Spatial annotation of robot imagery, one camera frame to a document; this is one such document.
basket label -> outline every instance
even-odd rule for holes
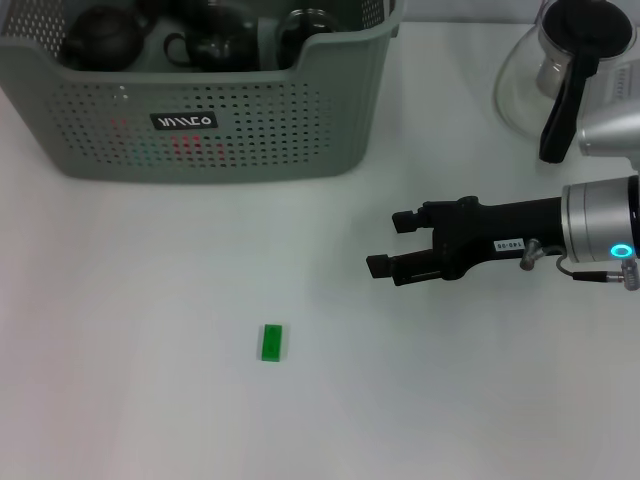
[[[213,112],[152,113],[151,121],[156,130],[202,130],[218,128]]]

basket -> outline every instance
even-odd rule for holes
[[[296,6],[250,1],[274,22]],[[362,160],[403,0],[319,0],[353,31],[311,37],[289,70],[214,74],[140,71],[148,55],[126,72],[63,67],[56,57],[66,28],[96,3],[122,2],[7,0],[0,6],[0,86],[66,175],[274,181],[337,175]],[[156,30],[145,51],[162,51],[175,26]],[[209,113],[214,122],[207,123]],[[194,122],[174,129],[158,121],[166,114]],[[206,125],[196,128],[198,119]]]

green plastic brick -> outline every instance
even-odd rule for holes
[[[262,339],[262,361],[279,362],[282,325],[265,325]]]

cable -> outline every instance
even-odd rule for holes
[[[560,270],[562,273],[564,273],[565,275],[573,278],[573,272],[570,272],[569,270],[567,270],[562,266],[562,262],[564,262],[567,259],[567,250],[564,247],[561,247],[560,245],[553,245],[551,247],[543,248],[542,251],[544,252],[545,255],[550,255],[552,253],[560,253],[560,255],[562,256],[559,257],[558,260],[556,260],[556,268]]]

black handle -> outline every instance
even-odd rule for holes
[[[574,272],[571,276],[578,282],[609,282],[609,272]]]
[[[587,80],[598,72],[600,56],[589,49],[580,50],[569,65],[556,103],[542,131],[540,160],[562,163],[576,135],[580,104]]]

